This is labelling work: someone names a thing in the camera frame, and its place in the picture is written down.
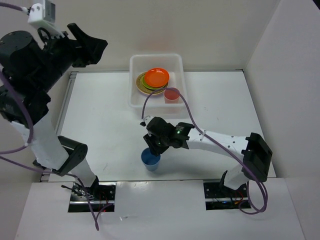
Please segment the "blue plastic cup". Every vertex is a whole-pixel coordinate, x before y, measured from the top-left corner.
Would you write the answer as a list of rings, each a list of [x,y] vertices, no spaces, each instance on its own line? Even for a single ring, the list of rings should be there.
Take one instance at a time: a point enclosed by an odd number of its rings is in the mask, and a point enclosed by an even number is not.
[[[141,153],[142,163],[144,164],[145,168],[150,172],[157,170],[160,159],[161,159],[161,156],[153,155],[149,148],[144,149]]]

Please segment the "pink plastic cup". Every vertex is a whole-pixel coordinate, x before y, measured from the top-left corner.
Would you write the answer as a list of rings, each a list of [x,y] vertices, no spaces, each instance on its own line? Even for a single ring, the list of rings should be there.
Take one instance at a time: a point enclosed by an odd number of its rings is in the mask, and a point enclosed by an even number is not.
[[[164,102],[166,104],[178,104],[180,99],[179,90],[176,88],[166,89],[163,93]]]

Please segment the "green plate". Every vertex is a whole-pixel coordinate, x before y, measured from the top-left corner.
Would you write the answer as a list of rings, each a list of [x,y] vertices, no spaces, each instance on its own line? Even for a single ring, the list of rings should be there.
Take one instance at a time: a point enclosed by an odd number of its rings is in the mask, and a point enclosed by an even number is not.
[[[148,85],[148,84],[146,83],[146,81],[145,81],[145,76],[144,76],[144,75],[141,77],[141,81],[142,81],[142,85],[143,85],[145,88],[147,88],[148,90],[158,90],[158,89],[163,89],[163,88],[165,88],[165,87],[168,86],[168,83],[167,83],[166,85],[163,85],[163,86],[161,86],[161,87],[152,87],[152,86],[150,86],[150,85]]]

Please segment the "orange plate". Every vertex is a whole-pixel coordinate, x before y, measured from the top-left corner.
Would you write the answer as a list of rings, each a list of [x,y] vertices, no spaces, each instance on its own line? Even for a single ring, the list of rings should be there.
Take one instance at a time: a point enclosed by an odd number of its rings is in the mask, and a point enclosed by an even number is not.
[[[153,88],[160,88],[169,82],[170,74],[164,68],[155,67],[146,72],[144,80],[147,85]]]

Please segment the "round bamboo mat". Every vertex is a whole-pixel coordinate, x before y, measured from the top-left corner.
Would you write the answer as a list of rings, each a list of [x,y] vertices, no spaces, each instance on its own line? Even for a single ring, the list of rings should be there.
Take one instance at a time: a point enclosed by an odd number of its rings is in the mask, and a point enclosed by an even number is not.
[[[143,82],[144,82],[144,77],[145,77],[145,74],[146,72],[143,72],[141,73],[136,81],[135,81],[135,85],[137,87],[137,89],[142,93],[142,94],[145,94],[145,95],[149,95],[151,94],[154,89],[149,89],[147,87],[144,86]],[[157,96],[157,95],[161,95],[164,91],[165,91],[165,88],[168,86],[168,84],[164,85],[163,87],[161,87],[159,90],[157,90],[153,95],[154,96]]]

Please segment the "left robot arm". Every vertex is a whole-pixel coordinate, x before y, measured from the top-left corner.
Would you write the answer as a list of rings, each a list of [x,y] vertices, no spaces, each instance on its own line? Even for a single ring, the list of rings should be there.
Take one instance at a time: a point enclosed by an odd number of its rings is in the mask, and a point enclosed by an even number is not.
[[[84,143],[58,136],[51,123],[49,90],[70,68],[97,64],[108,43],[84,33],[75,23],[68,25],[74,39],[54,36],[40,27],[44,43],[39,47],[24,30],[10,32],[0,40],[0,113],[20,132],[35,155],[33,164],[50,169],[58,176],[73,174],[84,185],[81,193],[88,200],[99,196],[99,179],[92,172]]]

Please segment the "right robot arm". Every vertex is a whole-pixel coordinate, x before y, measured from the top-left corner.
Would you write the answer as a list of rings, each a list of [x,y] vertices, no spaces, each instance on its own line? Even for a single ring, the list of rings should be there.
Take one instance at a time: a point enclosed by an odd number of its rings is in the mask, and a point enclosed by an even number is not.
[[[250,180],[264,183],[268,179],[273,152],[258,133],[225,135],[197,129],[194,124],[186,122],[172,125],[161,117],[151,116],[145,117],[140,125],[147,130],[143,139],[155,156],[174,148],[203,150],[234,158],[237,166],[226,171],[219,184],[219,191],[225,197]]]

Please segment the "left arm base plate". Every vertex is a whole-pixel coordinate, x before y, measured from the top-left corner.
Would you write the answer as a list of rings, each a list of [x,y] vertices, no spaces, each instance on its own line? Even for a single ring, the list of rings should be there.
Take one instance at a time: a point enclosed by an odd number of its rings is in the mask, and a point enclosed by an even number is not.
[[[85,197],[84,190],[74,183],[71,190],[69,200],[69,213],[88,213],[90,208]],[[99,184],[98,193],[95,195],[88,194],[90,204],[94,213],[114,212],[115,211],[115,196],[116,196],[116,183],[115,182],[101,182]]]

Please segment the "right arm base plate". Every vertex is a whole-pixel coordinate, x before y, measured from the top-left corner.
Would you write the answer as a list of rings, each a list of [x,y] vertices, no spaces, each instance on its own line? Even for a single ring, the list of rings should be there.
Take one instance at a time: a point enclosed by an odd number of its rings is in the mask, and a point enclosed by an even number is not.
[[[233,210],[241,204],[243,209],[250,209],[247,185],[241,185],[237,190],[220,186],[219,182],[205,181],[203,183],[205,207],[210,210]]]

